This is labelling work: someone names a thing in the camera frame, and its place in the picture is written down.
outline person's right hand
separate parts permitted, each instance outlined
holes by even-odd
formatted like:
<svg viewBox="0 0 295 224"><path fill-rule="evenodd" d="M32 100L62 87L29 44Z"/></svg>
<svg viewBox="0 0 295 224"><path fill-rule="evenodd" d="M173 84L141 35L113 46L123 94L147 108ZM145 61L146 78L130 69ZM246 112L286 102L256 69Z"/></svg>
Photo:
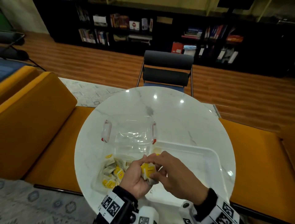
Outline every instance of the person's right hand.
<svg viewBox="0 0 295 224"><path fill-rule="evenodd" d="M208 195L208 188L178 158L166 151L155 153L145 158L144 162L163 166L150 178L160 181L165 190L175 197L200 205Z"/></svg>

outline sleeve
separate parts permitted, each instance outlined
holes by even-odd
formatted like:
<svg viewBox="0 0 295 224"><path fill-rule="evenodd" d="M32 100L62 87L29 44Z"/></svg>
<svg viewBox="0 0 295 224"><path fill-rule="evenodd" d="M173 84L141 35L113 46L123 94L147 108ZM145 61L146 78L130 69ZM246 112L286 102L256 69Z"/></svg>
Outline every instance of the sleeve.
<svg viewBox="0 0 295 224"><path fill-rule="evenodd" d="M138 213L138 201L128 191L116 186L99 206L99 213L93 224L130 224Z"/></svg>
<svg viewBox="0 0 295 224"><path fill-rule="evenodd" d="M208 196L200 205L194 205L197 215L194 216L201 224L244 224L240 215L215 191L210 188Z"/></svg>

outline chair leg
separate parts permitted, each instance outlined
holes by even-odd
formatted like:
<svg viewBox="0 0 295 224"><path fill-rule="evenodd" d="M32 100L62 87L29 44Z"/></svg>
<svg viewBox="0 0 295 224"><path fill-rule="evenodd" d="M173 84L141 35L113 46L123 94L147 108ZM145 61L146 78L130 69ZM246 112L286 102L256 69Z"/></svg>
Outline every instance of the chair leg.
<svg viewBox="0 0 295 224"><path fill-rule="evenodd" d="M193 87L193 67L191 67L191 96L194 96L194 87Z"/></svg>
<svg viewBox="0 0 295 224"><path fill-rule="evenodd" d="M141 66L141 70L140 70L140 74L139 74L139 77L138 77L138 80L137 80L136 87L138 87L138 85L139 85L139 81L140 81L140 78L141 78L144 63L145 63L145 60L143 60L143 62L142 62L142 66Z"/></svg>

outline blue chair seat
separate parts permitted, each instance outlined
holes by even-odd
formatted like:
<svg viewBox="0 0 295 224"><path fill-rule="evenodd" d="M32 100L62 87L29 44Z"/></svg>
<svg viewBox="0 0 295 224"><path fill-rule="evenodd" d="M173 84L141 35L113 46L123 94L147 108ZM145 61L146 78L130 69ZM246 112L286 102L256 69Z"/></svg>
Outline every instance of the blue chair seat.
<svg viewBox="0 0 295 224"><path fill-rule="evenodd" d="M180 92L184 92L184 87L183 86L172 86L172 85L165 85L165 84L160 84L160 83L152 83L152 82L145 82L143 86L160 86L160 87L166 87L170 89L174 89Z"/></svg>
<svg viewBox="0 0 295 224"><path fill-rule="evenodd" d="M19 61L0 59L0 82L8 78L10 75L25 65L28 64Z"/></svg>

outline white marble table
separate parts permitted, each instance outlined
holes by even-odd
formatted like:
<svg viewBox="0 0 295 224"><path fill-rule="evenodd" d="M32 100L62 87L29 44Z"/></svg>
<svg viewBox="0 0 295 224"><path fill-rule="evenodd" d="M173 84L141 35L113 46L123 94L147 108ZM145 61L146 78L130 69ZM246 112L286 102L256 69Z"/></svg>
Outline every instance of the white marble table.
<svg viewBox="0 0 295 224"><path fill-rule="evenodd" d="M103 142L103 122L112 115L149 115L157 122L158 140L213 149L219 156L228 198L235 183L235 156L226 130L213 113L187 94L163 87L137 87L103 101L86 119L75 149L75 170L81 191L98 213L104 195L92 190ZM156 208L159 223L183 223L178 208L141 200Z"/></svg>

